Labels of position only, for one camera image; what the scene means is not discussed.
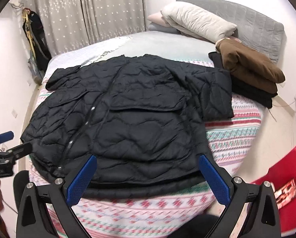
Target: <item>metal screw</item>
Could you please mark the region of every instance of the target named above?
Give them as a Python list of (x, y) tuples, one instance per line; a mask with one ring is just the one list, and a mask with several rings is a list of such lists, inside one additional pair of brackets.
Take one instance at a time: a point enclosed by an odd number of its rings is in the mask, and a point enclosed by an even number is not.
[(32, 188), (32, 187), (33, 187), (33, 183), (30, 182), (30, 183), (27, 184), (27, 188), (28, 188), (28, 189), (30, 189), (30, 188)]
[(242, 182), (242, 179), (241, 179), (240, 177), (235, 177), (235, 178), (234, 178), (234, 181), (235, 181), (236, 183), (241, 183), (241, 182)]
[(63, 179), (62, 179), (62, 178), (57, 178), (57, 179), (54, 181), (54, 183), (57, 184), (57, 185), (61, 184), (62, 182), (63, 182)]
[(265, 181), (265, 182), (264, 182), (264, 185), (265, 185), (266, 187), (270, 187), (270, 186), (271, 186), (271, 184), (270, 184), (269, 181)]

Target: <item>yellow strap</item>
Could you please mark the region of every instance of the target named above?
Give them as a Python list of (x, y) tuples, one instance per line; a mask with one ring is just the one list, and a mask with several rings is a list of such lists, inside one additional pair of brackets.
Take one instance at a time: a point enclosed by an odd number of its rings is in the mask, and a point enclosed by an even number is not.
[[(28, 17), (29, 13), (30, 13), (30, 10), (28, 10), (28, 9), (24, 9), (23, 12), (22, 12), (22, 18), (25, 19), (25, 24), (26, 24), (26, 25), (27, 25), (27, 24), (30, 24), (30, 23), (29, 23), (29, 17)], [(26, 32), (27, 37), (28, 37), (28, 39), (29, 39), (30, 47), (31, 47), (31, 51), (32, 51), (32, 53), (33, 53), (34, 59), (36, 60), (36, 52), (34, 51), (33, 38), (32, 38), (32, 36), (31, 36), (30, 31), (27, 31), (27, 29), (29, 29), (29, 27), (26, 26), (26, 28), (25, 28), (25, 32)]]

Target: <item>patterned bedspread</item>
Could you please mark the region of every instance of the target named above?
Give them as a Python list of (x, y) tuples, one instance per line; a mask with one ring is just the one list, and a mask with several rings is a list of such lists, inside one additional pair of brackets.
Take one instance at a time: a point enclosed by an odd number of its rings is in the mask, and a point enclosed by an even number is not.
[[(186, 61), (213, 66), (202, 61)], [(49, 76), (43, 81), (36, 106), (51, 94), (45, 89)], [(234, 118), (206, 123), (207, 138), (215, 161), (234, 175), (249, 151), (259, 130), (262, 112), (247, 98), (233, 94)], [(30, 181), (36, 185), (47, 182), (30, 166)], [(81, 199), (73, 206), (76, 216), (94, 238), (168, 236), (195, 215), (202, 213), (215, 200), (206, 182), (175, 194), (128, 200)], [(60, 237), (66, 237), (54, 209), (48, 205), (52, 221)]]

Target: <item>curtain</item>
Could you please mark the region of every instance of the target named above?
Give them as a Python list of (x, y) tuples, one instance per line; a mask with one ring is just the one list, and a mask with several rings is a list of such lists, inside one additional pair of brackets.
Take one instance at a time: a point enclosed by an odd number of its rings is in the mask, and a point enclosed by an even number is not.
[(55, 56), (145, 31), (144, 0), (24, 0), (39, 14)]

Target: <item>pink pillow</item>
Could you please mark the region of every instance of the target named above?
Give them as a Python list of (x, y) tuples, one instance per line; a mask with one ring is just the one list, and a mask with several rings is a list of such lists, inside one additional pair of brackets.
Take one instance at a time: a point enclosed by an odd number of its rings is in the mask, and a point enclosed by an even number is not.
[(239, 42), (239, 43), (241, 43), (242, 41), (240, 40), (240, 39), (238, 39), (237, 37), (233, 37), (233, 36), (230, 36), (230, 37), (228, 37), (229, 39), (232, 39), (232, 40), (235, 40), (235, 41), (237, 41), (237, 42)]
[(158, 25), (164, 26), (164, 27), (170, 27), (170, 24), (164, 19), (162, 14), (160, 12), (151, 14), (147, 17), (147, 19), (153, 23), (156, 23)]

